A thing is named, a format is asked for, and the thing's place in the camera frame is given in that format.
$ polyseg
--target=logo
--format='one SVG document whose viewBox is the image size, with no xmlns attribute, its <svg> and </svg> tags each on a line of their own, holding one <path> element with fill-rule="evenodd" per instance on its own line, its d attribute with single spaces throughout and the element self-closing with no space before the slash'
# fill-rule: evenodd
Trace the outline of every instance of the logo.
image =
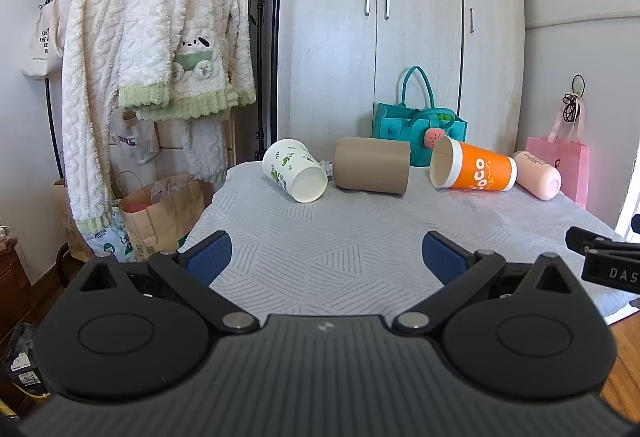
<svg viewBox="0 0 640 437">
<path fill-rule="evenodd" d="M 631 271 L 629 271 L 629 273 L 627 274 L 626 269 L 623 269 L 622 273 L 620 273 L 617 268 L 612 267 L 609 271 L 609 278 L 621 282 L 636 283 L 638 281 L 638 273 L 632 273 Z"/>
<path fill-rule="evenodd" d="M 491 178 L 491 168 L 489 165 L 491 161 L 484 162 L 484 159 L 476 159 L 476 169 L 474 173 L 475 186 L 469 186 L 473 190 L 484 190 L 487 186 L 493 186 L 494 180 Z"/>
<path fill-rule="evenodd" d="M 128 144 L 129 146 L 135 146 L 136 145 L 136 140 L 135 139 L 130 139 L 129 137 L 124 137 L 123 135 L 119 135 L 118 136 L 118 140 L 120 142 L 123 142 L 124 144 Z"/>
<path fill-rule="evenodd" d="M 318 324 L 318 329 L 324 333 L 334 330 L 335 325 L 332 322 L 322 322 Z"/>
</svg>

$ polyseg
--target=teal felt bag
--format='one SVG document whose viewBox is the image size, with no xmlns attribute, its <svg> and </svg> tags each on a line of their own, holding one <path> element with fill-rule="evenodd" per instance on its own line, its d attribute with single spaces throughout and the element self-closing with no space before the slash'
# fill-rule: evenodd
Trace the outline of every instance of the teal felt bag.
<svg viewBox="0 0 640 437">
<path fill-rule="evenodd" d="M 414 70 L 421 73 L 427 86 L 431 108 L 420 110 L 407 108 L 404 104 L 406 84 Z M 429 78 L 420 67 L 411 67 L 402 84 L 402 101 L 398 104 L 378 104 L 371 136 L 408 141 L 411 144 L 411 166 L 429 166 L 433 151 L 424 146 L 424 134 L 430 128 L 442 128 L 450 138 L 458 141 L 464 141 L 466 137 L 466 121 L 460 119 L 453 110 L 436 108 Z"/>
</svg>

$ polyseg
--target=metal screw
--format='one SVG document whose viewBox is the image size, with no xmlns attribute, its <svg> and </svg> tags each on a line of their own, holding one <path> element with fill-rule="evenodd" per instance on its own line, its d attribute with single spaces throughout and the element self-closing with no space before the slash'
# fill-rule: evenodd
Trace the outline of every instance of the metal screw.
<svg viewBox="0 0 640 437">
<path fill-rule="evenodd" d="M 330 332 L 334 330 L 335 325 L 332 322 L 322 322 L 318 324 L 318 329 L 322 332 Z"/>
<path fill-rule="evenodd" d="M 230 329 L 245 329 L 254 323 L 254 317 L 246 312 L 230 312 L 222 318 L 222 322 Z"/>
<path fill-rule="evenodd" d="M 398 323 L 407 329 L 423 329 L 429 325 L 429 317 L 422 312 L 405 312 L 398 316 Z"/>
</svg>

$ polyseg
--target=white bedspread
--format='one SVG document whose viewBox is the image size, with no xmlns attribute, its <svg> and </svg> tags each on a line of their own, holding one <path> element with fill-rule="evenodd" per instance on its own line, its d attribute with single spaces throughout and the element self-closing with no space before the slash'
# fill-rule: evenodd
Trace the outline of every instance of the white bedspread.
<svg viewBox="0 0 640 437">
<path fill-rule="evenodd" d="M 411 168 L 404 197 L 330 182 L 316 202 L 299 204 L 250 162 L 229 171 L 182 250 L 218 229 L 228 232 L 232 260 L 210 287 L 262 323 L 271 313 L 382 314 L 390 321 L 442 287 L 422 261 L 427 231 L 507 261 L 532 263 L 554 251 L 579 277 L 584 258 L 564 245 L 570 226 L 621 240 L 562 194 L 543 202 L 518 186 L 506 193 L 435 190 L 428 168 Z M 604 317 L 637 297 L 581 283 Z"/>
</svg>

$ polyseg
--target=white wardrobe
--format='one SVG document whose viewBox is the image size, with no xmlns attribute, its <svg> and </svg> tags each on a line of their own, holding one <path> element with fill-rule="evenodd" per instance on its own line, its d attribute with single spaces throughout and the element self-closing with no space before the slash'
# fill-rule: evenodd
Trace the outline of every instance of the white wardrobe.
<svg viewBox="0 0 640 437">
<path fill-rule="evenodd" d="M 437 106 L 468 122 L 466 140 L 513 151 L 524 63 L 524 0 L 281 0 L 278 137 L 318 159 L 370 136 L 375 106 L 398 102 L 422 66 Z M 412 78 L 407 105 L 425 107 Z"/>
</svg>

